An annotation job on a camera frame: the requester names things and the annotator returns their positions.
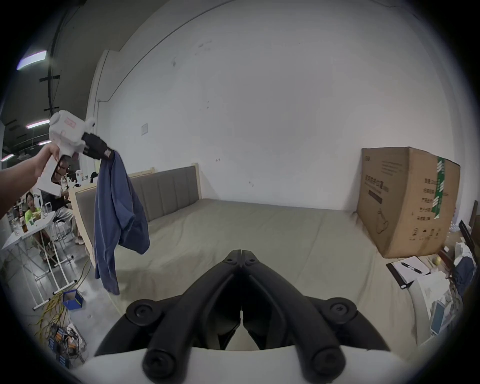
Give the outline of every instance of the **green tape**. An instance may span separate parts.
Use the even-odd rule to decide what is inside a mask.
[[[442,198],[444,196],[445,187],[445,159],[437,158],[437,188],[435,190],[435,198],[433,199],[432,212],[435,213],[434,219],[440,218],[440,208],[442,207]]]

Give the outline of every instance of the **bed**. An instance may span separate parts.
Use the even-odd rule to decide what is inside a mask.
[[[120,295],[110,297],[120,313],[137,299],[182,294],[231,250],[245,249],[304,295],[352,300],[392,352],[406,360],[416,354],[408,290],[388,273],[393,260],[381,257],[355,213],[202,199],[198,180],[196,165],[132,179],[150,248],[143,255],[115,249]],[[92,234],[95,189],[74,196],[77,220]],[[228,348],[255,349],[247,339],[239,330]]]

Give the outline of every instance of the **blue cloth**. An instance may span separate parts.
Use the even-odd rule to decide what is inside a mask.
[[[119,295],[114,250],[119,244],[140,254],[150,247],[144,208],[127,176],[120,155],[102,160],[95,195],[95,278]]]
[[[460,294],[463,297],[463,294],[467,290],[473,279],[473,272],[475,271],[475,266],[473,265],[473,260],[470,257],[463,257],[462,260],[455,267],[452,276],[455,281],[455,286]]]

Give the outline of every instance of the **bed mattress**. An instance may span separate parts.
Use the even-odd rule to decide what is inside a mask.
[[[115,249],[120,313],[137,299],[182,294],[231,250],[252,251],[302,294],[344,297],[383,336],[392,352],[409,359],[416,351],[415,316],[384,259],[352,212],[201,199],[148,225],[150,248],[139,255]],[[228,348],[255,349],[246,331]]]

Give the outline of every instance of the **gray upholstered headboard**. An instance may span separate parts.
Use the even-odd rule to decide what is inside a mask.
[[[147,221],[178,211],[201,198],[197,175],[196,167],[192,165],[131,178],[133,188],[144,207]],[[96,188],[75,193],[77,215],[80,215],[89,237],[89,241],[85,243],[91,245],[94,244],[95,193]]]

